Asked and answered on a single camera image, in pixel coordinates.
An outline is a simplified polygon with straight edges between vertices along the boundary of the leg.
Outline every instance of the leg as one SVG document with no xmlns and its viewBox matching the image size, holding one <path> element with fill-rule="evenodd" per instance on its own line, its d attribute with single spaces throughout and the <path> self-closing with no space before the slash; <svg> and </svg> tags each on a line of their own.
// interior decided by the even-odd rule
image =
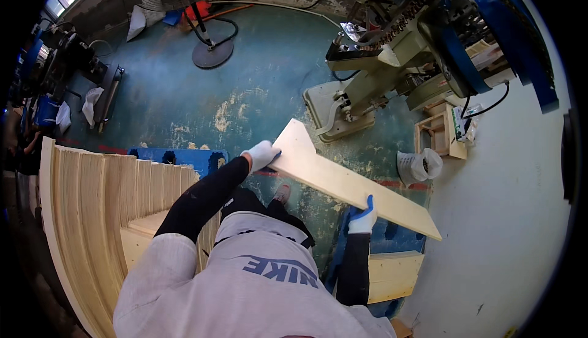
<svg viewBox="0 0 588 338">
<path fill-rule="evenodd" d="M 312 238 L 311 232 L 308 231 L 308 228 L 304 225 L 300 219 L 294 217 L 291 214 L 288 214 L 286 208 L 284 208 L 284 204 L 276 198 L 272 199 L 271 202 L 268 204 L 268 216 L 281 220 L 287 224 L 291 224 L 292 226 L 298 228 L 299 230 L 303 231 L 308 239 L 303 242 L 303 246 L 305 247 L 312 247 L 315 245 L 315 240 Z"/>
<path fill-rule="evenodd" d="M 268 210 L 261 204 L 257 195 L 253 191 L 243 187 L 236 187 L 224 202 L 224 207 L 220 212 L 220 221 L 222 222 L 225 217 L 239 210 L 248 210 L 263 215 L 268 214 Z"/>
</svg>

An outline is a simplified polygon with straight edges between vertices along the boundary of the white work glove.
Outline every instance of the white work glove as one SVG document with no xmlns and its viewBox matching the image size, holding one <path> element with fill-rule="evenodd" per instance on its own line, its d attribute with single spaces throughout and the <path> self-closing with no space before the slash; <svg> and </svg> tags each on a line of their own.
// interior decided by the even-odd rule
<svg viewBox="0 0 588 338">
<path fill-rule="evenodd" d="M 376 223 L 376 205 L 373 202 L 373 195 L 367 197 L 368 207 L 362 213 L 360 209 L 353 207 L 351 218 L 349 220 L 348 233 L 370 233 L 373 225 Z"/>
<path fill-rule="evenodd" d="M 282 154 L 282 150 L 272 146 L 270 141 L 261 141 L 248 151 L 242 151 L 240 155 L 248 153 L 251 156 L 251 171 L 259 171 Z"/>
</svg>

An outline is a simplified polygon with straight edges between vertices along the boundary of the glove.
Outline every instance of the glove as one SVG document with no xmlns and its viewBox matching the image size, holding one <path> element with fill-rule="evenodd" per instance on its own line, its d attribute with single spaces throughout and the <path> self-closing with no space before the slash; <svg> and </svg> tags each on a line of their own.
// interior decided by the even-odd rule
<svg viewBox="0 0 588 338">
<path fill-rule="evenodd" d="M 351 210 L 351 218 L 349 220 L 348 233 L 370 233 L 371 228 L 376 223 L 376 205 L 373 202 L 373 195 L 367 197 L 368 207 L 362 213 L 361 210 L 353 207 Z"/>
<path fill-rule="evenodd" d="M 251 156 L 251 171 L 259 171 L 282 154 L 282 150 L 272 146 L 270 141 L 261 141 L 248 151 L 242 151 L 240 155 L 248 153 Z"/>
</svg>

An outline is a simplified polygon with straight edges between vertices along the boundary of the round metal base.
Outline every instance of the round metal base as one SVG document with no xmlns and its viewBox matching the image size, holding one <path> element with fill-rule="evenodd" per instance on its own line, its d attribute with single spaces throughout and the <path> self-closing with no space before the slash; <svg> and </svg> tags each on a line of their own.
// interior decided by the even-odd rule
<svg viewBox="0 0 588 338">
<path fill-rule="evenodd" d="M 228 40 L 211 51 L 204 43 L 198 43 L 192 51 L 192 62 L 199 68 L 212 69 L 227 61 L 233 53 L 233 41 Z"/>
</svg>

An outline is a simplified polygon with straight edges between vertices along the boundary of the sneaker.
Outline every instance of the sneaker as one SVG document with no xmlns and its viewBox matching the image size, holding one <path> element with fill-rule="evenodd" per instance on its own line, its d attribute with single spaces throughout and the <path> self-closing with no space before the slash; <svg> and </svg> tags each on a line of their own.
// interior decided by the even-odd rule
<svg viewBox="0 0 588 338">
<path fill-rule="evenodd" d="M 276 193 L 273 195 L 273 198 L 283 205 L 286 205 L 286 202 L 290 198 L 290 185 L 283 183 L 280 187 L 277 188 Z"/>
</svg>

